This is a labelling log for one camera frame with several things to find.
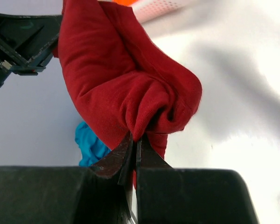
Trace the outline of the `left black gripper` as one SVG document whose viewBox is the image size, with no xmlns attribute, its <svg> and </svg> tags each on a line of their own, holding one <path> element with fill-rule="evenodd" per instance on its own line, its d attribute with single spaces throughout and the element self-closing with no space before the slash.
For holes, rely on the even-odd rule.
<svg viewBox="0 0 280 224">
<path fill-rule="evenodd" d="M 61 15 L 0 14 L 0 88 L 11 73 L 36 76 L 53 57 Z"/>
</svg>

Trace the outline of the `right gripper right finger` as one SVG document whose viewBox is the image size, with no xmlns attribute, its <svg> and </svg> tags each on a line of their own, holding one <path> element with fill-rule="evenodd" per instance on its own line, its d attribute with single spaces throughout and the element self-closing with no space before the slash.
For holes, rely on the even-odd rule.
<svg viewBox="0 0 280 224">
<path fill-rule="evenodd" d="M 247 185 L 234 170 L 173 168 L 151 147 L 137 143 L 140 224 L 256 224 Z"/>
</svg>

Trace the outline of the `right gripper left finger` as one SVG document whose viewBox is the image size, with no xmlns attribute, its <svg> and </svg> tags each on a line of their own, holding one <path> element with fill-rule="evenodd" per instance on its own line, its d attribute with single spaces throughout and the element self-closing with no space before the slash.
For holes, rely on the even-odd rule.
<svg viewBox="0 0 280 224">
<path fill-rule="evenodd" d="M 90 167 L 0 166 L 0 224 L 127 224 L 133 139 Z"/>
</svg>

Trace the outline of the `dark red t shirt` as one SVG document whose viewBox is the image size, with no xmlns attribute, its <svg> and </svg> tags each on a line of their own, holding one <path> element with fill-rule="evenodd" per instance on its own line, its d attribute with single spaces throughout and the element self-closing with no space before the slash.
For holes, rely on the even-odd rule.
<svg viewBox="0 0 280 224">
<path fill-rule="evenodd" d="M 164 54 L 132 8 L 98 0 L 65 0 L 58 47 L 77 111 L 110 149 L 131 133 L 148 136 L 163 157 L 167 138 L 196 113 L 202 85 Z"/>
</svg>

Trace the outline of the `white plastic basket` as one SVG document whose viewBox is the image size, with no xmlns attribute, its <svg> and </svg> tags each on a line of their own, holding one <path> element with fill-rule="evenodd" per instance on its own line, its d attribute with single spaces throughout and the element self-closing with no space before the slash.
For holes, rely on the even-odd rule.
<svg viewBox="0 0 280 224">
<path fill-rule="evenodd" d="M 194 2 L 195 0 L 138 0 L 131 7 L 137 20 L 144 23 Z"/>
</svg>

